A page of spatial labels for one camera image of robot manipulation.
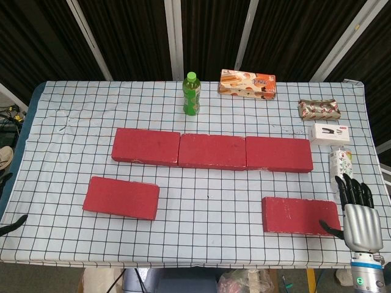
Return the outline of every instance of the small bottle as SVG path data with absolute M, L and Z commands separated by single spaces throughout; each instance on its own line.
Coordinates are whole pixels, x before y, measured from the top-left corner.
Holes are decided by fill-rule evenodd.
M 343 179 L 342 174 L 346 173 L 350 178 L 353 178 L 351 150 L 343 147 L 333 148 L 329 154 L 329 164 L 331 189 L 334 192 L 338 192 L 338 184 L 335 181 L 335 176 Z
M 183 111 L 186 114 L 194 116 L 200 111 L 200 92 L 201 82 L 197 75 L 190 71 L 187 78 L 183 81 L 183 94 L 185 96 Z

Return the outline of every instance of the red brick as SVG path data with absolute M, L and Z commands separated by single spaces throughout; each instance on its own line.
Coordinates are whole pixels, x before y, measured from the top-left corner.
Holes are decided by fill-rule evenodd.
M 248 170 L 308 173 L 313 169 L 307 139 L 246 137 Z
M 177 166 L 179 132 L 117 128 L 111 157 L 117 162 Z
M 157 185 L 92 177 L 83 210 L 154 220 L 158 199 Z
M 239 136 L 183 134 L 178 165 L 184 168 L 246 169 L 246 140 Z
M 262 199 L 264 232 L 329 235 L 319 220 L 340 229 L 337 205 L 325 200 L 264 197 Z

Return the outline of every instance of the table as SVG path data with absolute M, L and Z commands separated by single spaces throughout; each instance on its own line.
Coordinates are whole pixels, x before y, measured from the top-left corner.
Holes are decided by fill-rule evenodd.
M 353 170 L 373 192 L 391 256 L 390 200 L 379 169 L 360 82 L 277 83 L 273 101 L 220 95 L 202 82 L 198 116 L 183 113 L 180 82 L 48 81 L 34 93 L 0 207 L 1 224 L 28 213 L 0 238 L 0 260 L 57 266 L 344 267 L 351 253 L 334 237 L 264 233 L 261 198 L 334 200 L 329 146 L 312 146 L 308 174 L 222 171 L 118 163 L 117 127 L 236 136 L 307 138 L 298 100 L 335 98 L 349 126 Z M 81 209 L 92 175 L 160 186 L 155 221 Z M 338 206 L 342 223 L 342 211 Z

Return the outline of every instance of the green bottle cap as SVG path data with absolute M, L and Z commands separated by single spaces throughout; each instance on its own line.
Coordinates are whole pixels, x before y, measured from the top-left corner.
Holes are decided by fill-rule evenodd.
M 194 81 L 196 81 L 196 80 L 195 80 L 196 78 L 197 78 L 197 75 L 196 75 L 195 72 L 190 71 L 190 72 L 188 73 L 188 81 L 189 81 L 189 82 L 194 82 Z

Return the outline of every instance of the black curtain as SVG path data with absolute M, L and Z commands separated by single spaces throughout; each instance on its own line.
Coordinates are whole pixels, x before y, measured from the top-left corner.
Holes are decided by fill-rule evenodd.
M 220 80 L 233 69 L 249 0 L 181 0 L 183 68 L 202 81 Z
M 391 2 L 371 22 L 327 81 L 362 81 L 375 145 L 391 139 Z M 391 165 L 391 151 L 380 156 Z
M 308 82 L 364 0 L 260 0 L 241 69 Z
M 115 80 L 172 80 L 163 0 L 79 4 Z
M 0 81 L 26 104 L 47 80 L 101 80 L 65 0 L 0 1 Z

